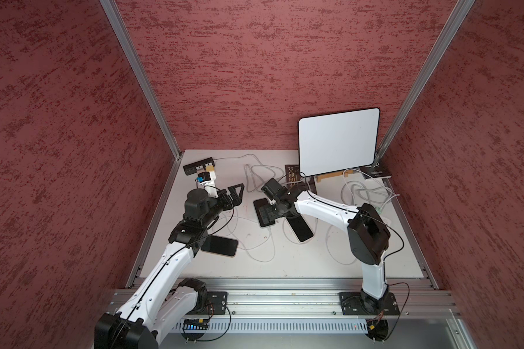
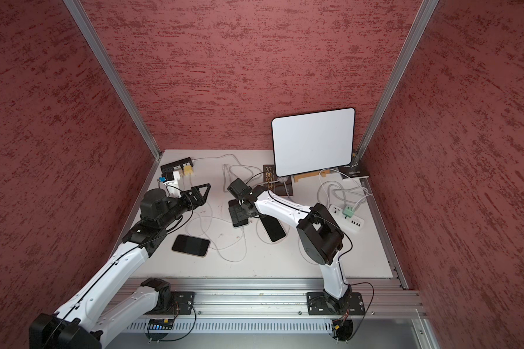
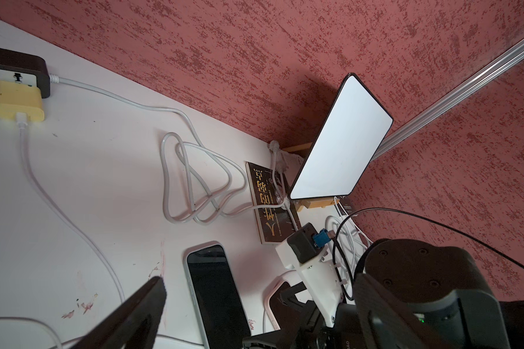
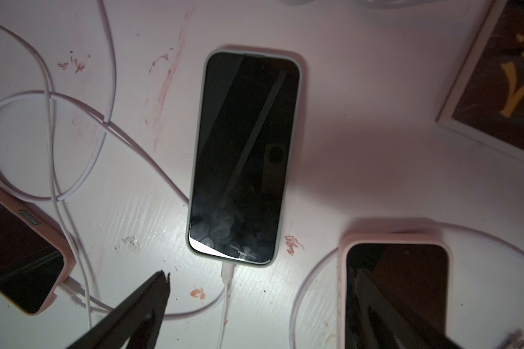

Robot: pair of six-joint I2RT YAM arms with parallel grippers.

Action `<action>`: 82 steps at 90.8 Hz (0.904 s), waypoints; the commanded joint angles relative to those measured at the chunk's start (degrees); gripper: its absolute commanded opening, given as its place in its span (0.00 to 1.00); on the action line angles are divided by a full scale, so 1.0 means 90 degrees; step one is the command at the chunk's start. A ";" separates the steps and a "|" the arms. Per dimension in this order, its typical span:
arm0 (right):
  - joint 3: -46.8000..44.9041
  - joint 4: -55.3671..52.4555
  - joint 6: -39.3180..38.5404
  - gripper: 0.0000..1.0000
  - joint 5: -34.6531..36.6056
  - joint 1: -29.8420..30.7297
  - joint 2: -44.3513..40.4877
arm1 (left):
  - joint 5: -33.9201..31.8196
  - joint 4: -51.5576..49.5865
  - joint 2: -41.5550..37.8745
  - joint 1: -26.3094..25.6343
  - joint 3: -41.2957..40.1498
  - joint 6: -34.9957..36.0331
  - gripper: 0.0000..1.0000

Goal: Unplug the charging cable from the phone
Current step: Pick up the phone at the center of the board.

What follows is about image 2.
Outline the pink case phone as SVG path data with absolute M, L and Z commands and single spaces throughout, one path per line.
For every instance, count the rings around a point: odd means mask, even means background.
M 239 207 L 230 207 L 229 214 L 235 228 L 249 224 L 249 217 Z

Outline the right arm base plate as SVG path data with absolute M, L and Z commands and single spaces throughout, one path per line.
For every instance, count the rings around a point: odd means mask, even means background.
M 343 316 L 345 314 L 362 316 L 365 304 L 359 292 L 347 291 L 336 299 L 325 292 L 307 292 L 307 308 L 310 316 Z

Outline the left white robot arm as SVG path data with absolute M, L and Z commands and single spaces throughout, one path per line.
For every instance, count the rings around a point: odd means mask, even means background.
M 40 314 L 30 325 L 30 348 L 105 348 L 138 317 L 175 307 L 170 284 L 147 279 L 122 303 L 106 310 L 165 237 L 184 226 L 184 214 L 206 203 L 210 189 L 206 183 L 182 190 L 178 197 L 168 196 L 161 188 L 148 190 L 140 204 L 139 221 L 123 237 L 110 260 L 53 314 Z

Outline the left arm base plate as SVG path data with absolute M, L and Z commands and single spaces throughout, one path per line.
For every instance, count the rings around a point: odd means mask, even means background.
M 195 292 L 171 292 L 171 303 L 168 313 L 173 317 L 192 315 L 195 296 Z

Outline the blue case phone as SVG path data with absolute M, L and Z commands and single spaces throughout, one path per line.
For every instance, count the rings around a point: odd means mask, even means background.
M 278 219 L 268 215 L 261 216 L 261 222 L 272 243 L 278 242 L 287 236 Z

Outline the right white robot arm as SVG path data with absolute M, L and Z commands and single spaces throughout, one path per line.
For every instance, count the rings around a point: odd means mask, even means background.
M 326 306 L 335 314 L 346 312 L 352 288 L 339 260 L 345 233 L 326 206 L 297 204 L 263 186 L 247 186 L 240 179 L 231 182 L 227 190 L 239 202 L 239 218 L 273 218 L 297 230 L 305 253 L 320 266 Z

